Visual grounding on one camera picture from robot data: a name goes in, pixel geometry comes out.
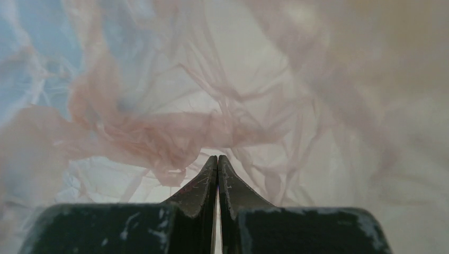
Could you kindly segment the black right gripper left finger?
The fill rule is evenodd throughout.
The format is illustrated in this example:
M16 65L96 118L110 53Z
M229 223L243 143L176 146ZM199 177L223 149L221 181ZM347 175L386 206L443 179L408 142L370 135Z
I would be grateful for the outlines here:
M218 159L161 203L58 204L20 253L213 253Z

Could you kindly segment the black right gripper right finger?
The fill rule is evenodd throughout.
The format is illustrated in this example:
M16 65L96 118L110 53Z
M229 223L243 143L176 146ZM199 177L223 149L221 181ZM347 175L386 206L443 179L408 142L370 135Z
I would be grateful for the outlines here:
M378 221L350 207L277 207L218 159L224 253L391 253Z

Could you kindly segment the pink plastic trash bag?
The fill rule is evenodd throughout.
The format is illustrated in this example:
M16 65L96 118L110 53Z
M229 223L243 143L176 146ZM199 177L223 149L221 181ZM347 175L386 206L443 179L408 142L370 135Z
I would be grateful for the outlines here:
M448 1L1 1L1 253L214 153L277 206L448 253Z

